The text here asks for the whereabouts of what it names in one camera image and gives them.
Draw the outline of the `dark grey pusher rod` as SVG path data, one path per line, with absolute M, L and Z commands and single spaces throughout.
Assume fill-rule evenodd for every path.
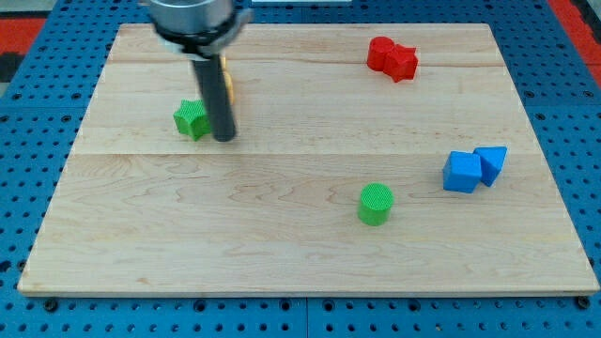
M 237 129 L 219 55 L 194 60 L 192 65 L 213 138 L 218 142 L 232 141 Z

